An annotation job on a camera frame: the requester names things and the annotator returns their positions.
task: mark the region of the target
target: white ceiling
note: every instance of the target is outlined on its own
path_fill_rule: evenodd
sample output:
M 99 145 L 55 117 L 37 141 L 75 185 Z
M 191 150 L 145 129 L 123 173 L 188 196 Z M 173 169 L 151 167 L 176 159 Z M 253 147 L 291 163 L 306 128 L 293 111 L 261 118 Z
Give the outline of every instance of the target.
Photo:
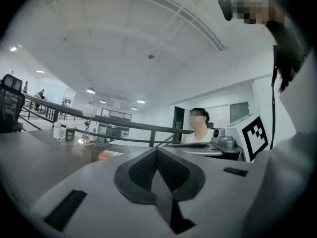
M 155 107 L 158 91 L 176 74 L 259 28 L 225 21 L 217 1 L 31 0 L 9 31 L 77 93 L 94 87 L 95 100 L 121 99 L 126 109 L 142 111 Z

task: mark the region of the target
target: bottle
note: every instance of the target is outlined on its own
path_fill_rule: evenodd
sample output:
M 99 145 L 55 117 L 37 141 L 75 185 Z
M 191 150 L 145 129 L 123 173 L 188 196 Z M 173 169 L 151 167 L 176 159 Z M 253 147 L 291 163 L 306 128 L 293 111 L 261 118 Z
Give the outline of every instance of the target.
M 60 122 L 54 122 L 53 138 L 60 138 L 60 134 L 61 134 L 60 129 L 61 129 Z
M 67 126 L 65 135 L 66 135 L 66 137 L 65 137 L 66 141 L 74 140 L 75 139 L 75 128 Z

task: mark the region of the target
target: glass wall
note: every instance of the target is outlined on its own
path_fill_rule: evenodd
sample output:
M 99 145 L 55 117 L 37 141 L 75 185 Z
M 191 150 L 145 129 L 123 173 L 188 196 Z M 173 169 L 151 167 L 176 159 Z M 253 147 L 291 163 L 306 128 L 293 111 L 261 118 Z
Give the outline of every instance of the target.
M 102 109 L 101 115 L 103 117 L 108 117 L 112 119 L 122 119 L 126 121 L 132 120 L 131 114 L 126 114 L 123 112 L 118 112 L 118 111 L 108 110 L 108 109 Z M 100 134 L 113 136 L 113 137 L 127 137 L 129 135 L 129 129 L 130 128 L 126 128 L 122 126 L 100 123 L 98 132 Z

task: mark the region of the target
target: black hair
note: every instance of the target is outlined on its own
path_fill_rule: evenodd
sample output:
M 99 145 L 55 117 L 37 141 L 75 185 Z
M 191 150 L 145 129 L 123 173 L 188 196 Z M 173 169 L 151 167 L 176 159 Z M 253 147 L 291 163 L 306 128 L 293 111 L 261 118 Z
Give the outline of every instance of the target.
M 208 122 L 210 120 L 209 113 L 206 110 L 202 109 L 202 108 L 194 108 L 194 109 L 192 109 L 190 111 L 190 113 L 192 113 L 194 111 L 196 113 L 200 114 L 202 117 L 206 117 L 206 121 L 205 122 L 206 122 L 206 125 L 208 125 Z

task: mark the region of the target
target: white bottle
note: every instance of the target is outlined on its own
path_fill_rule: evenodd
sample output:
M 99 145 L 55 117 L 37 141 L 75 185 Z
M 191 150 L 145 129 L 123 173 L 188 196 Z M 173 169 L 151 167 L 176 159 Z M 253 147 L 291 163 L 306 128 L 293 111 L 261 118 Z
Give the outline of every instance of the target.
M 54 123 L 54 129 L 53 129 L 53 138 L 60 138 L 60 135 L 61 135 L 61 125 L 60 125 L 60 122 L 55 122 Z

